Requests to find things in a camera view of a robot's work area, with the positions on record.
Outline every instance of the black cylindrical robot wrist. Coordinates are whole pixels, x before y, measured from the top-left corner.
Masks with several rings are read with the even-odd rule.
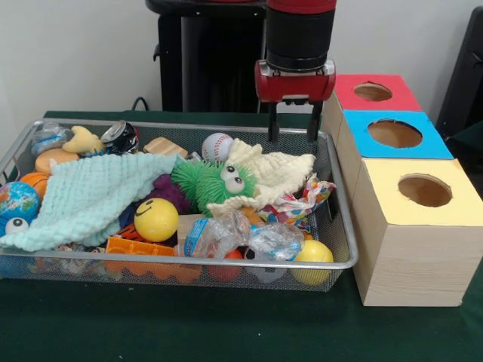
[[[266,60],[287,72],[323,67],[331,44],[335,10],[322,14],[289,14],[267,9]]]

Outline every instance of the box with round hole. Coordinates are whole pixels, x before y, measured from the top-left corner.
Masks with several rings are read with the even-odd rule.
[[[453,159],[424,112],[345,111],[337,153],[349,204],[361,158]]]
[[[338,75],[334,92],[324,106],[322,130],[330,133],[337,145],[343,111],[421,110],[400,75]]]
[[[352,206],[364,305],[460,305],[483,256],[482,215],[458,160],[364,159]]]

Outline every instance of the cream crochet cloth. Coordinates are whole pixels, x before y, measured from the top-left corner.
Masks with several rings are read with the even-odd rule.
[[[238,138],[233,141],[228,164],[248,167],[257,178],[254,198],[236,196],[223,204],[209,204],[213,216],[220,216],[243,206],[256,210],[274,203],[285,194],[298,191],[312,174],[314,155],[292,156],[282,152],[262,155],[262,146],[250,146]]]

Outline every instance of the mint green knit blanket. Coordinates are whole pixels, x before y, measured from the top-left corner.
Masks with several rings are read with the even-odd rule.
[[[171,173],[177,156],[104,155],[60,164],[52,170],[42,207],[30,227],[0,238],[1,247],[47,250],[76,242],[102,244],[119,230],[118,216]]]

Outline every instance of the white wall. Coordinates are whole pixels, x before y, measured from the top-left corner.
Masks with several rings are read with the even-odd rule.
[[[0,0],[0,124],[20,132],[49,109],[125,110],[137,96],[160,109],[157,19],[143,0]]]
[[[402,74],[434,121],[481,0],[338,2],[338,72]],[[160,109],[157,42],[144,0],[0,0],[0,153],[48,109]]]
[[[472,10],[481,0],[339,0],[331,56],[340,73],[395,73],[436,121]]]

